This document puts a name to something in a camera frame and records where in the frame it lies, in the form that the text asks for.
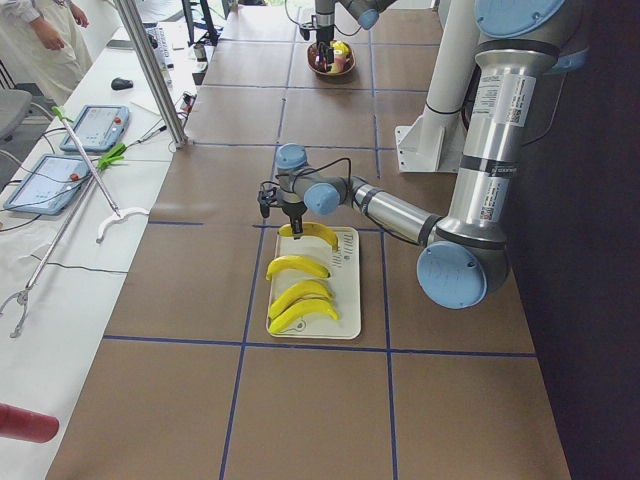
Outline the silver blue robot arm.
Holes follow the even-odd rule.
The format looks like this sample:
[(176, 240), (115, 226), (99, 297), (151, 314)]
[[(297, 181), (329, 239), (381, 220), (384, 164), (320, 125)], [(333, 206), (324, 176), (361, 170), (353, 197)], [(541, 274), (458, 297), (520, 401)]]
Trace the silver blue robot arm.
[(282, 210), (300, 235), (304, 213), (348, 205), (422, 247), (417, 277), (432, 301), (450, 309), (478, 304), (509, 273), (500, 223), (535, 87), (584, 63), (588, 19), (584, 1), (449, 3), (424, 110), (395, 130), (402, 172), (455, 174), (445, 216), (353, 175), (324, 176), (298, 144), (277, 150), (276, 183), (258, 194), (262, 215)]
[[(395, 0), (339, 0), (338, 1), (358, 25), (370, 30), (378, 21), (379, 16)], [(335, 5), (336, 0), (317, 0), (311, 19), (299, 25), (299, 31), (305, 40), (310, 39), (311, 32), (316, 35), (316, 56), (314, 68), (328, 73), (334, 63), (334, 47), (331, 42), (335, 39)]]

